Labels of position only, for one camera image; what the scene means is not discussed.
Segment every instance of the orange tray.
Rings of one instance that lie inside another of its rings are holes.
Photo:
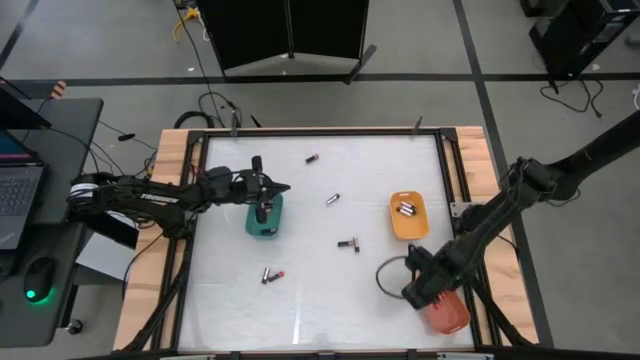
[[[403,201],[416,207],[416,214],[414,216],[404,216],[396,211]],[[401,191],[391,195],[389,211],[391,212],[393,232],[399,240],[417,240],[425,237],[429,233],[427,208],[424,205],[424,200],[420,193],[415,191]]]
[[[471,316],[455,291],[440,294],[440,301],[427,306],[424,315],[436,331],[449,335],[469,324]]]

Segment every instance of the computer mouse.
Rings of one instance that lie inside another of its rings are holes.
[[[39,258],[29,265],[24,275],[24,296],[28,301],[38,302],[49,296],[55,270],[55,260],[48,257]]]

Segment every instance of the wooden table frame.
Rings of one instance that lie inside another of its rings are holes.
[[[406,127],[303,129],[313,131],[343,130],[347,132],[345,135],[349,135],[349,131],[358,130],[384,131],[387,132],[387,134],[389,132],[409,134],[411,131],[410,128]],[[301,130],[300,128],[278,128],[240,131],[259,134],[261,132],[272,133],[274,131],[287,132]],[[189,136],[189,133],[193,135],[202,131],[212,132],[214,134],[228,133],[228,130],[211,129],[163,131],[152,180],[165,183],[171,182],[174,184],[180,183],[184,169],[188,169],[188,165],[185,164],[186,159],[190,157],[194,165],[198,165],[200,160],[199,155],[201,149],[197,143],[194,146],[195,151],[193,151],[190,156],[186,156],[187,148],[191,148],[191,146],[187,146],[187,143],[194,141],[193,136]],[[483,128],[446,128],[446,132],[443,131],[442,133],[446,134],[449,140],[452,140],[443,141],[444,155],[447,160],[447,168],[443,168],[443,172],[448,172],[455,201],[464,201],[465,198],[468,198],[468,200],[473,202],[484,203],[491,199],[497,194],[499,189]],[[460,166],[456,166],[456,160],[461,161],[464,167],[463,172],[461,172]],[[145,248],[159,233],[160,229],[158,227],[141,231],[136,253]],[[511,231],[505,230],[502,236],[511,239]],[[161,289],[163,288],[163,282],[164,287],[166,287],[170,280],[169,276],[163,277],[163,270],[167,265],[167,261],[173,263],[173,275],[175,276],[177,268],[182,262],[184,250],[185,244],[183,241],[172,248],[167,239],[161,238],[134,263],[129,277],[128,291],[123,302],[114,349],[124,347],[133,339],[138,330],[142,328],[157,305]],[[495,302],[524,337],[532,342],[537,342],[533,316],[531,314],[518,259],[516,258],[513,248],[502,241],[492,242],[487,247],[485,253],[485,264],[487,282]],[[479,341],[482,344],[492,344],[490,323],[486,317],[486,312],[483,310],[482,304],[477,297],[473,302],[478,309],[477,324],[481,339]],[[172,344],[177,344],[177,334],[173,334],[176,314],[176,301],[174,300],[165,316],[161,336],[156,337],[153,341],[155,347],[168,348],[171,347]],[[502,336],[502,341],[503,343],[506,342],[504,336]]]

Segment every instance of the laptop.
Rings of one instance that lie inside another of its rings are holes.
[[[46,165],[0,130],[0,250],[15,250],[32,212]]]

